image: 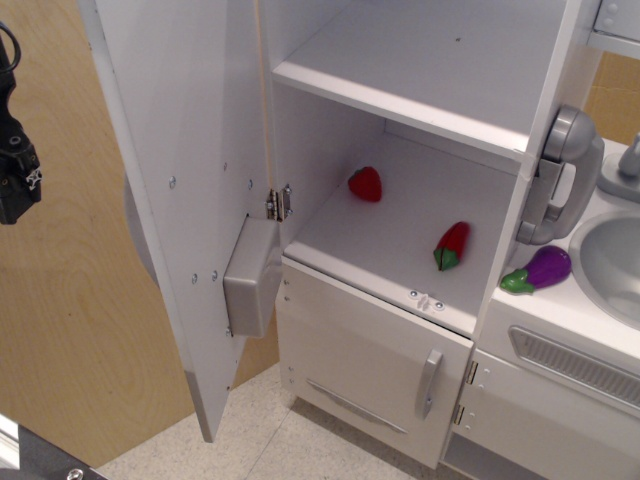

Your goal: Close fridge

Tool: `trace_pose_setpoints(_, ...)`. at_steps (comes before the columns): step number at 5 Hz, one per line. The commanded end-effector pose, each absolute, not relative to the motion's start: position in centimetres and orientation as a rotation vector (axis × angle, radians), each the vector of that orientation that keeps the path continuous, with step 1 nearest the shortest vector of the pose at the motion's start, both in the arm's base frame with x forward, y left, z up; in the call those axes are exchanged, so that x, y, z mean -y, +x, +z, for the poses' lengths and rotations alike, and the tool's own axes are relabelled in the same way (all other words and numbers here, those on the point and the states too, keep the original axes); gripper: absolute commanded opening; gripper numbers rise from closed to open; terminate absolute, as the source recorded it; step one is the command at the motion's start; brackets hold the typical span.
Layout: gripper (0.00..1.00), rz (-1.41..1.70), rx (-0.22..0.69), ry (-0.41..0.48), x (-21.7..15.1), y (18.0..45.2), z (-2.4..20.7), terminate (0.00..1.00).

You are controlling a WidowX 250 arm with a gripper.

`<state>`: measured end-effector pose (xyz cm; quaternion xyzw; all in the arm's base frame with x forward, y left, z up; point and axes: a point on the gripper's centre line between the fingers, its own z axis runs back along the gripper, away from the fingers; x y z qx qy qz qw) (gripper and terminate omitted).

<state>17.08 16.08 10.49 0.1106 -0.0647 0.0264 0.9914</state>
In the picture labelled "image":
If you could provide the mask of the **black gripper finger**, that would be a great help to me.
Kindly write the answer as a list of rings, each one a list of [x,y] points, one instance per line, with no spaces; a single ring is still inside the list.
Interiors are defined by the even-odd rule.
[[[42,172],[34,146],[10,139],[1,150],[1,224],[14,225],[42,198]]]

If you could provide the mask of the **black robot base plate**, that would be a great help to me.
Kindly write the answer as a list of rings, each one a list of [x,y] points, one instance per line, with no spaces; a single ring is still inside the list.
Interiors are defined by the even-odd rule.
[[[105,479],[105,476],[26,427],[1,415],[1,478],[98,480]]]

